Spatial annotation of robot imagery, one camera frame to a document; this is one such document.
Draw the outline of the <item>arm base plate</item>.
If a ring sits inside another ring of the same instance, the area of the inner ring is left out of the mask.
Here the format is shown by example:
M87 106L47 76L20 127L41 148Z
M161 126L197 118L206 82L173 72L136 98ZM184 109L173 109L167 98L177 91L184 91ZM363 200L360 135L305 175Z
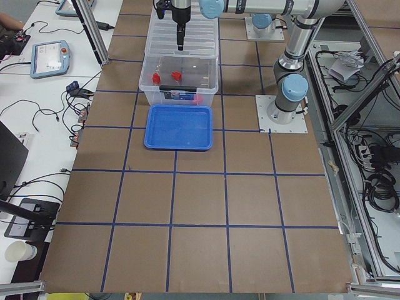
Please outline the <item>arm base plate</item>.
M246 24L246 35L247 40L249 41L267 41L267 42L274 42L274 43L283 43L284 32L283 32L283 25L280 20L277 18L272 19L270 21L270 17L265 17L264 19L266 22L262 22L262 25L267 24L265 28L259 28L254 23L253 20L255 19L254 16L245 17L245 24Z
M256 95L256 108L260 133L307 134L305 115L301 103L293 112L276 107L275 95Z

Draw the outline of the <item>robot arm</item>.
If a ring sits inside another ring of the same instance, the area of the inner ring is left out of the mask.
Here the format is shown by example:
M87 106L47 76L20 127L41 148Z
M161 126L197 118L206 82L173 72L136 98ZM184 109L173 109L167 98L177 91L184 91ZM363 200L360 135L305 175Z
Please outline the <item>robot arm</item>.
M270 14L253 14L251 22L258 31L272 30L274 26L274 19Z
M274 65L277 96L267 108L268 118L276 123L291 123L299 103L308 91L300 75L304 57L319 30L322 19L335 13L343 1L199 1L201 14L216 19L223 13L278 14L294 16L294 27L284 52Z

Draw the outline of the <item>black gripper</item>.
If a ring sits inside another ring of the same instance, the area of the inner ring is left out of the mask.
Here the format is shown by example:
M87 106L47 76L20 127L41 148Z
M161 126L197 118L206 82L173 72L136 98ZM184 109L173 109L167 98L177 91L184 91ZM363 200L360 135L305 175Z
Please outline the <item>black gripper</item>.
M191 19L191 0L171 0L172 20L177 23L177 49L184 49L186 24Z

